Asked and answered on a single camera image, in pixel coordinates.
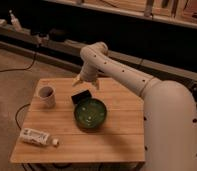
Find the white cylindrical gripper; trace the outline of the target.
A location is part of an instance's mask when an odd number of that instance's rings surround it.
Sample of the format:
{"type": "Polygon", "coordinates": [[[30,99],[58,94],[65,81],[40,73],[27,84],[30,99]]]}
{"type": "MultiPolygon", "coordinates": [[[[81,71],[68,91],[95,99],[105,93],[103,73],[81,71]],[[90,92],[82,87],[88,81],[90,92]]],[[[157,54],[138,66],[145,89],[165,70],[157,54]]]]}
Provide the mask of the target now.
{"type": "Polygon", "coordinates": [[[98,70],[92,65],[88,63],[84,63],[80,72],[80,76],[78,75],[76,78],[74,78],[72,86],[76,86],[78,84],[83,83],[83,81],[86,81],[86,82],[92,82],[92,85],[97,90],[99,90],[100,84],[97,77],[98,77],[98,70]]]}

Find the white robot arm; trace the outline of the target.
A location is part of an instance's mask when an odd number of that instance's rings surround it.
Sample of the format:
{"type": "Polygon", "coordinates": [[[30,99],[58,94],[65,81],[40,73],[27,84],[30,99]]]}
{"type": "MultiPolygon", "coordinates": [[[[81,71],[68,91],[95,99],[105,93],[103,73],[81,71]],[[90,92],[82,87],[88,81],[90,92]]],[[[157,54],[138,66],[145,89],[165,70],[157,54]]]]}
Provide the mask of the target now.
{"type": "Polygon", "coordinates": [[[184,85],[109,58],[103,42],[82,47],[80,57],[77,84],[96,85],[102,71],[144,101],[145,171],[197,171],[197,107],[184,85]]]}

